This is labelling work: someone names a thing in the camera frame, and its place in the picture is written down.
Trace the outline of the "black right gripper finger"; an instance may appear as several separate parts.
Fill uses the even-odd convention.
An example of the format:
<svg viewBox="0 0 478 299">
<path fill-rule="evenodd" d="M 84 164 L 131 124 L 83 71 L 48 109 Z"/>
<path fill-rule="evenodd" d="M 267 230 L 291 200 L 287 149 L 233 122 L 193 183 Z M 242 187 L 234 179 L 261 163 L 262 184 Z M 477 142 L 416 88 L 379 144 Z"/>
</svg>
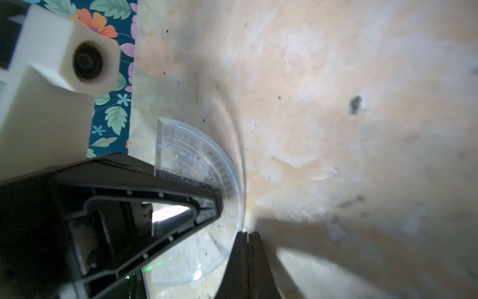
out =
<svg viewBox="0 0 478 299">
<path fill-rule="evenodd" d="M 258 232 L 248 235 L 248 297 L 249 299 L 281 298 Z"/>
<path fill-rule="evenodd" d="M 124 153 L 44 168 L 1 182 L 2 217 L 80 213 L 91 197 L 190 204 L 222 213 L 220 193 L 156 176 L 154 166 Z"/>
<path fill-rule="evenodd" d="M 215 299 L 248 298 L 248 234 L 236 235 L 224 277 Z"/>
<path fill-rule="evenodd" d="M 60 299 L 119 299 L 136 274 L 152 284 L 188 284 L 224 261 L 220 201 L 87 201 L 62 211 L 71 282 Z"/>
</svg>

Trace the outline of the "clear plastic protractor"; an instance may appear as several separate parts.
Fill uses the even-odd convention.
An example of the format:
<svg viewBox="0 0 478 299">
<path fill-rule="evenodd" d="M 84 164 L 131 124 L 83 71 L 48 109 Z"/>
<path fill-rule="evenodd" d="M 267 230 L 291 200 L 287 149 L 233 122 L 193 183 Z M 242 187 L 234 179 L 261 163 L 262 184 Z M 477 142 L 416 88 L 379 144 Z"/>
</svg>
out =
<svg viewBox="0 0 478 299">
<path fill-rule="evenodd" d="M 230 158 L 204 132 L 178 120 L 158 118 L 156 176 L 220 193 L 221 216 L 145 267 L 162 287 L 188 284 L 218 269 L 230 257 L 245 214 L 243 186 Z"/>
</svg>

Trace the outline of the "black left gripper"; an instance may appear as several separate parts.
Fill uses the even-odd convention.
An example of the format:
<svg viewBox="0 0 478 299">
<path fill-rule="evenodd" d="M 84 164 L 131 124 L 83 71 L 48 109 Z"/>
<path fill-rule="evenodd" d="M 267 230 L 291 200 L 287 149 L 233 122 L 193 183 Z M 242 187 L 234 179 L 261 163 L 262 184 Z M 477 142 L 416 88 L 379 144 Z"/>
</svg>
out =
<svg viewBox="0 0 478 299">
<path fill-rule="evenodd" d="M 56 184 L 86 186 L 88 175 L 33 175 L 1 182 L 1 298 L 87 299 L 88 287 L 67 254 Z"/>
</svg>

